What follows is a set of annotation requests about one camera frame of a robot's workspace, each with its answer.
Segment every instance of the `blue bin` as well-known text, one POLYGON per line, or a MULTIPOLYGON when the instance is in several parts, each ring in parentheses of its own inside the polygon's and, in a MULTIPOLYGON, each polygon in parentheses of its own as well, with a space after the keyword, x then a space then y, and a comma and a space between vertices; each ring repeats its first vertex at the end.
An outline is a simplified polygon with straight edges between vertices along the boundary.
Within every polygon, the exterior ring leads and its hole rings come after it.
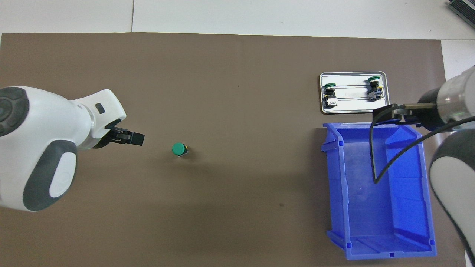
MULTIPOLYGON (((430 257, 437 254, 422 144, 404 153, 378 184, 371 174, 370 123, 324 124, 322 151, 330 179, 333 243, 347 259, 430 257)), ((421 135, 407 125, 374 128, 379 173, 421 135)))

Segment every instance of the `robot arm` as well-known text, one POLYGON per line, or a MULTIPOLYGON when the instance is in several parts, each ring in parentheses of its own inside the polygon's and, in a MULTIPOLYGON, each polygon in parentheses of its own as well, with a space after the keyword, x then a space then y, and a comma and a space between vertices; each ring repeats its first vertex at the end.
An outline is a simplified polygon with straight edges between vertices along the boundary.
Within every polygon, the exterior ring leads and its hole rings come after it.
POLYGON ((373 120, 379 124, 416 124, 432 133, 447 127, 456 131, 437 149, 429 168, 429 178, 437 200, 465 245, 472 265, 475 265, 475 209, 472 207, 475 203, 474 116, 475 67, 425 93, 417 104, 393 104, 373 111, 373 120), (451 126, 463 121, 468 122, 451 126))
POLYGON ((77 100, 26 86, 0 89, 0 205, 37 211, 56 202, 73 181, 78 149, 142 145, 144 135, 115 127, 125 117, 108 89, 77 100))

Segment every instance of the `black cable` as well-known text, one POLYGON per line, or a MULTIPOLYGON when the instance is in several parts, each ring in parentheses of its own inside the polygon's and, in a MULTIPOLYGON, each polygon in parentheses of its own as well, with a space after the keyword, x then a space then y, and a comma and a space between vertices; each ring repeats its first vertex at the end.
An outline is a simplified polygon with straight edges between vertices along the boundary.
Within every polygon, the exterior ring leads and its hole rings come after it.
POLYGON ((404 154, 406 151, 408 151, 409 149, 411 149, 413 146, 415 146, 415 145, 417 145, 418 143, 420 143, 420 142, 422 142, 422 141, 424 141, 424 140, 426 140, 426 139, 429 139, 430 137, 432 137, 432 136, 434 136, 434 135, 436 135, 436 134, 438 134, 438 133, 441 133, 441 132, 443 132, 443 131, 445 131, 445 130, 452 129, 452 128, 454 128, 455 126, 459 126, 459 125, 461 125, 461 124, 466 124, 466 123, 473 122, 473 121, 475 121, 475 116, 469 117, 469 118, 466 118, 466 119, 463 119, 463 120, 459 120, 459 121, 456 121, 456 122, 452 122, 452 123, 449 123, 449 124, 446 124, 446 125, 444 125, 444 126, 438 128, 438 129, 433 130, 433 131, 431 131, 430 133, 428 133, 428 134, 422 136, 421 138, 416 139, 414 142, 412 142, 412 143, 410 143, 408 146, 406 146, 403 150, 399 151, 399 153, 397 153, 397 154, 386 164, 386 166, 384 166, 383 170, 382 170, 381 173, 377 176, 376 179, 374 178, 375 176, 373 176, 373 181, 374 181, 374 183, 375 183, 375 184, 378 183, 378 182, 381 180, 382 176, 388 171, 389 167, 390 167, 402 154, 404 154))
POLYGON ((390 107, 388 109, 385 109, 381 111, 379 114, 373 117, 373 121, 371 122, 370 126, 370 156, 371 156, 371 171, 373 173, 373 182, 376 182, 376 167, 374 165, 374 150, 373 150, 373 128, 374 125, 380 120, 383 116, 387 115, 388 113, 391 113, 393 110, 396 109, 404 109, 406 106, 405 105, 397 105, 390 107))

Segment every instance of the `metal tray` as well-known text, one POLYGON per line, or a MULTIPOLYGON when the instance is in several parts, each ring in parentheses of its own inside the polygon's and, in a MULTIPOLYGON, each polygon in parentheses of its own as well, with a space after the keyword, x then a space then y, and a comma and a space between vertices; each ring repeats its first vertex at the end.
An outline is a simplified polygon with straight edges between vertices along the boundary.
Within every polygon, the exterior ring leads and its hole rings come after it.
POLYGON ((371 113, 373 109, 389 105, 388 82, 382 71, 361 72, 324 72, 320 75, 320 105, 326 114, 341 113, 371 113), (383 97, 376 101, 369 101, 368 91, 371 89, 368 78, 380 76, 380 86, 383 87, 383 97), (325 107, 323 95, 325 84, 335 83, 335 95, 338 105, 325 107))

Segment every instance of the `white floor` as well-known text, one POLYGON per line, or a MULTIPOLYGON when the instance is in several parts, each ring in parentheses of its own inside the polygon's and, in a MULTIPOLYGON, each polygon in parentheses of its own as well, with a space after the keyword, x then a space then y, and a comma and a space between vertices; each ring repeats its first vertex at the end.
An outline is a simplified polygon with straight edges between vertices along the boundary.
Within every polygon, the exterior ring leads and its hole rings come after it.
POLYGON ((442 40, 449 79, 475 65, 475 29, 450 11, 447 3, 448 0, 0 0, 0 34, 132 31, 438 39, 442 40))

